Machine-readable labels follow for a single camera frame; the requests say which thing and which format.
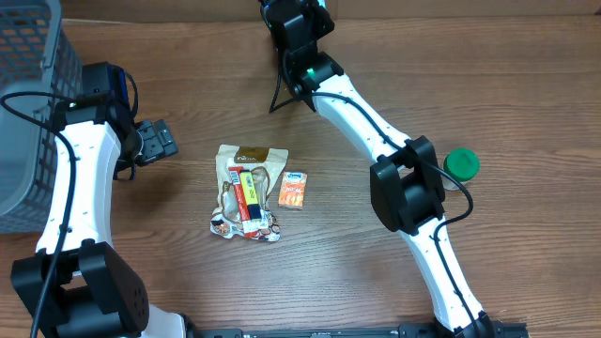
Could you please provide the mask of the green lid jar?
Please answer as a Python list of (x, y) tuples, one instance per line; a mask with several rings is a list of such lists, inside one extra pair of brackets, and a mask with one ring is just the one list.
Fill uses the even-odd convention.
[(480, 160), (470, 149), (457, 148), (443, 162), (443, 170), (456, 182), (465, 186), (480, 171)]

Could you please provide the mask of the orange Kleenex tissue pack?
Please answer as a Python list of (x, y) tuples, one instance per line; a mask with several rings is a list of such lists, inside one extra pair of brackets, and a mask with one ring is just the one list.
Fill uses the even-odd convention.
[(278, 205), (284, 208), (303, 209), (307, 175), (302, 172), (284, 172)]

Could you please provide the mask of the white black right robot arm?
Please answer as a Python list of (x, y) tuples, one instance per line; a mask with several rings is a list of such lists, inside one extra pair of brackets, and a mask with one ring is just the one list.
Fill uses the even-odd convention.
[(382, 224), (407, 243), (433, 303), (439, 337), (493, 337), (494, 326), (473, 296), (447, 227), (444, 180), (432, 143), (412, 139), (362, 98), (344, 69), (317, 43), (334, 29), (316, 0), (261, 0), (277, 52), (278, 72), (294, 101), (329, 120), (370, 160), (371, 205)]

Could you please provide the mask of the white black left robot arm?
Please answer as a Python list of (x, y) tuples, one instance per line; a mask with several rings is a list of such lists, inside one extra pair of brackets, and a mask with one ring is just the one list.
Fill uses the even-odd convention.
[(83, 68), (83, 93), (57, 96), (47, 130), (57, 142), (50, 214), (33, 256), (10, 280), (32, 316), (33, 337), (187, 337), (184, 315), (152, 305), (139, 275), (116, 252), (113, 182), (177, 154), (162, 120), (136, 121), (132, 76), (108, 62)]

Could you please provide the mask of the brown snack pouch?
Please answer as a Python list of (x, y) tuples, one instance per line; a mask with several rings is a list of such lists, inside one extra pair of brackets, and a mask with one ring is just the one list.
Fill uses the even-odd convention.
[(234, 185), (228, 168), (241, 166), (253, 175), (261, 212), (259, 232), (248, 238), (266, 242), (280, 239), (281, 230), (270, 210), (269, 198), (288, 159), (288, 151), (280, 148), (222, 145), (215, 157), (218, 180), (217, 207), (210, 220), (210, 231), (223, 238), (244, 237)]

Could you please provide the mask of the yellow highlighter pen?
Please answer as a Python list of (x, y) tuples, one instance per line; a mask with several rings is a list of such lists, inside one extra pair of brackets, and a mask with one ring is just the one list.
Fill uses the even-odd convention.
[(239, 177), (249, 217), (251, 220), (259, 220), (261, 218), (261, 213), (253, 175), (249, 170), (242, 170), (239, 173)]

